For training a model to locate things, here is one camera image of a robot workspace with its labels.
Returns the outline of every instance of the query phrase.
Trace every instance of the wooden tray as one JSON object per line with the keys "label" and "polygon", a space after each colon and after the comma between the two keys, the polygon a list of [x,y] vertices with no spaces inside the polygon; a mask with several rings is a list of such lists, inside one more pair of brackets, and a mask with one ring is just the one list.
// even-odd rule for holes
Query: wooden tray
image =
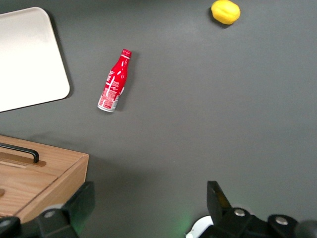
{"label": "wooden tray", "polygon": [[65,203],[86,178],[89,155],[0,135],[0,143],[35,150],[34,155],[0,147],[0,217],[21,222],[50,205]]}

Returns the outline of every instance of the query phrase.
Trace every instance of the red bottle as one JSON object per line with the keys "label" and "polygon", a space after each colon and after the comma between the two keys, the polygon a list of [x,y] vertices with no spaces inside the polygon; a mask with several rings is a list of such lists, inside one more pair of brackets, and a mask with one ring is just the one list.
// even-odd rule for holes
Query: red bottle
{"label": "red bottle", "polygon": [[101,110],[112,113],[117,106],[128,76],[128,64],[131,55],[131,51],[123,49],[118,62],[108,74],[104,91],[98,102],[98,108]]}

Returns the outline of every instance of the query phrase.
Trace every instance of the white tray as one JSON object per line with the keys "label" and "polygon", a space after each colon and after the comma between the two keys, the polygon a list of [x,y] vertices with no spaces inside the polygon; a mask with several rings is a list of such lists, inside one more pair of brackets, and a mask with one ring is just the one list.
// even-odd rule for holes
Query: white tray
{"label": "white tray", "polygon": [[0,15],[0,89],[0,112],[68,95],[67,75],[43,9]]}

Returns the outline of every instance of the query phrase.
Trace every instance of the gray table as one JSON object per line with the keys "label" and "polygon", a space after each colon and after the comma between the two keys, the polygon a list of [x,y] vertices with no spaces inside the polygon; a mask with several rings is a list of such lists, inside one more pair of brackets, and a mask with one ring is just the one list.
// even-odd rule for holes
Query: gray table
{"label": "gray table", "polygon": [[[0,133],[90,154],[96,209],[82,237],[183,238],[208,180],[259,218],[317,218],[317,1],[2,0],[52,19],[71,92],[0,113]],[[97,108],[123,48],[113,114]]]}

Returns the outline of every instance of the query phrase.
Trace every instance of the screw head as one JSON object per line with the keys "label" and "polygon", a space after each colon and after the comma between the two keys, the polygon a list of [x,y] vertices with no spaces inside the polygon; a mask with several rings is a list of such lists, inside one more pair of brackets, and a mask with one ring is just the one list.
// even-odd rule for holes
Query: screw head
{"label": "screw head", "polygon": [[11,223],[10,220],[5,220],[3,222],[0,223],[0,227],[6,227],[7,225],[9,225]]}
{"label": "screw head", "polygon": [[54,214],[55,214],[55,211],[49,211],[49,212],[44,214],[44,217],[45,218],[50,218],[50,217],[54,216]]}
{"label": "screw head", "polygon": [[276,217],[275,221],[280,225],[286,226],[288,224],[287,220],[284,217]]}
{"label": "screw head", "polygon": [[242,209],[234,210],[234,214],[236,214],[236,216],[238,217],[244,217],[246,215],[246,213]]}

